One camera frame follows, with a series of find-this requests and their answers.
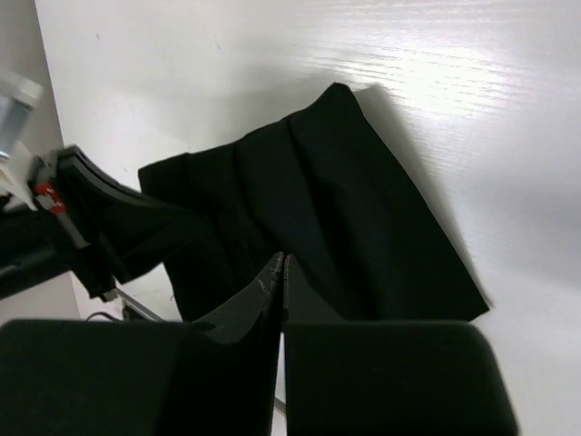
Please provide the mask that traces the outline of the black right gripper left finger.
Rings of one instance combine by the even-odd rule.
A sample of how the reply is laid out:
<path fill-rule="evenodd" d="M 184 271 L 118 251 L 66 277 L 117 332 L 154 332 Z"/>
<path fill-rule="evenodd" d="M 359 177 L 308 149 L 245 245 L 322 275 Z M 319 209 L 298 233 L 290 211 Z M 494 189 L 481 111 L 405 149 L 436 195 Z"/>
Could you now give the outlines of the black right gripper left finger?
<path fill-rule="evenodd" d="M 4 435 L 267 435 L 282 253 L 192 323 L 14 320 L 1 330 Z"/>

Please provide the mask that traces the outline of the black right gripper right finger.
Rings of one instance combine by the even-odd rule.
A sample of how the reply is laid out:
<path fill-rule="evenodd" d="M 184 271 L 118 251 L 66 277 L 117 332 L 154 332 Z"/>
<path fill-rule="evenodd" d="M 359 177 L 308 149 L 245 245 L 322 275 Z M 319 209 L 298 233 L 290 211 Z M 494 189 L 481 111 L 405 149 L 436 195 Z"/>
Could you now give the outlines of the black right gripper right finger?
<path fill-rule="evenodd" d="M 293 256 L 284 265 L 290 435 L 514 435 L 485 336 L 466 322 L 341 319 Z"/>

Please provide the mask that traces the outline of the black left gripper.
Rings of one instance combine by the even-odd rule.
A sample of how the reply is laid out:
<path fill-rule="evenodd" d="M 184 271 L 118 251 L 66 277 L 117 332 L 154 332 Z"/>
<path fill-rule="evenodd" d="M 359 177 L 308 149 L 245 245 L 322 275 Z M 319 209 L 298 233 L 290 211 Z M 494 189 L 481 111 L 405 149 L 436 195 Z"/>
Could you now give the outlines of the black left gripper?
<path fill-rule="evenodd" d="M 67 203 L 58 174 L 66 158 Z M 26 185 L 35 209 L 1 195 L 3 300 L 68 272 L 90 298 L 113 300 L 114 277 L 130 282 L 211 229 L 199 213 L 118 183 L 76 145 L 35 156 Z"/>

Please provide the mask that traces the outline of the black pleated skirt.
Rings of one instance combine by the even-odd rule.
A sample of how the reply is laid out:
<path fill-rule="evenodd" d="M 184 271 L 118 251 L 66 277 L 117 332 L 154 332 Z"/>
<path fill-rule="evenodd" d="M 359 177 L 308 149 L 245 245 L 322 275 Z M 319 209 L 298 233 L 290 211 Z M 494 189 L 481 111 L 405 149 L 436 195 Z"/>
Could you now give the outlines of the black pleated skirt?
<path fill-rule="evenodd" d="M 201 236 L 164 264 L 192 322 L 291 255 L 313 297 L 298 316 L 470 322 L 488 304 L 418 188 L 332 84 L 310 106 L 241 139 L 144 166 L 141 189 L 195 213 Z"/>

